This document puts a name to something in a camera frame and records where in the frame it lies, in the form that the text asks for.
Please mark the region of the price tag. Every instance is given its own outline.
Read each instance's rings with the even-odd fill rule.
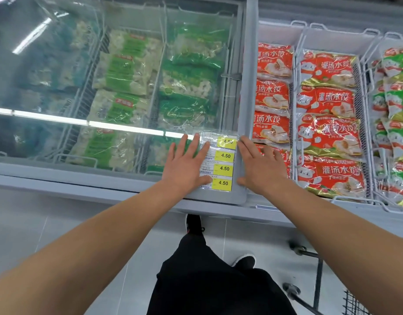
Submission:
[[[213,183],[212,183],[212,189],[222,190],[222,191],[231,191],[232,190],[232,180],[214,178]]]
[[[218,164],[213,166],[214,175],[224,175],[225,177],[232,177],[233,166],[230,164]]]
[[[219,136],[217,138],[217,146],[221,148],[236,149],[236,139],[230,137]]]
[[[226,161],[228,163],[233,163],[233,159],[235,157],[235,153],[233,152],[226,152],[222,150],[217,150],[215,152],[215,160],[218,161]]]

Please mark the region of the shoe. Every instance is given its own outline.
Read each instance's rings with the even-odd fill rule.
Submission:
[[[187,233],[202,235],[204,227],[202,227],[202,218],[199,215],[186,214],[186,230]]]
[[[256,261],[257,260],[253,254],[245,254],[236,259],[232,267],[240,271],[250,270],[254,268]]]

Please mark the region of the left arm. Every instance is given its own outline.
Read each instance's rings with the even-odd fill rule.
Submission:
[[[206,143],[187,135],[168,153],[162,180],[83,222],[0,277],[0,315],[83,314],[135,253],[153,225],[184,196],[211,182],[199,177]]]

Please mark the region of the finger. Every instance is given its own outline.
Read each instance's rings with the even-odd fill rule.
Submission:
[[[204,146],[199,150],[199,153],[197,154],[197,156],[195,157],[195,159],[197,159],[197,162],[200,165],[202,165],[202,162],[206,158],[207,153],[209,152],[209,148],[210,148],[210,142],[206,142],[204,144]]]
[[[202,186],[204,184],[209,184],[213,181],[212,177],[209,175],[202,175],[201,177],[197,178],[197,186]]]
[[[258,151],[257,147],[254,145],[254,143],[251,140],[248,139],[247,136],[241,136],[241,141],[247,147],[248,151],[251,153],[251,156],[253,158],[257,158],[257,157],[261,156],[261,153]]]
[[[275,159],[275,158],[274,158],[274,153],[273,153],[273,148],[271,148],[271,147],[264,147],[264,148],[263,148],[263,153],[264,153],[264,156],[266,156],[266,157],[268,157],[268,158],[270,158],[270,159],[272,159],[272,160]]]
[[[247,162],[247,161],[249,161],[250,159],[253,158],[253,156],[251,155],[250,151],[248,150],[248,148],[246,147],[246,145],[242,141],[238,141],[237,145],[238,145],[239,152],[241,153],[242,160],[244,162]]]
[[[190,145],[188,146],[185,156],[193,158],[194,154],[196,153],[197,147],[199,146],[199,140],[200,135],[196,133]]]
[[[167,161],[165,162],[165,165],[169,164],[171,161],[174,159],[174,149],[175,149],[175,142],[173,142],[170,146],[170,149],[168,150],[168,157]]]
[[[186,133],[181,137],[181,140],[178,143],[177,150],[175,152],[175,158],[183,156],[184,149],[186,148],[187,138],[188,138],[188,135]]]
[[[236,180],[236,183],[239,184],[240,186],[246,186],[246,180],[245,177],[240,177]]]
[[[285,164],[282,154],[280,152],[278,152],[277,150],[273,150],[273,153],[274,153],[274,158],[276,159],[276,161],[278,163]]]

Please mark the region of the left hand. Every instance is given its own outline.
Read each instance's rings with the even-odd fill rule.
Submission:
[[[209,175],[200,177],[200,166],[209,151],[210,143],[206,142],[199,150],[196,157],[194,153],[199,146],[200,135],[196,133],[193,141],[184,153],[188,135],[183,135],[174,153],[175,143],[172,143],[168,151],[167,162],[165,163],[162,180],[168,181],[173,186],[177,186],[184,195],[189,194],[201,185],[209,184],[212,178]]]

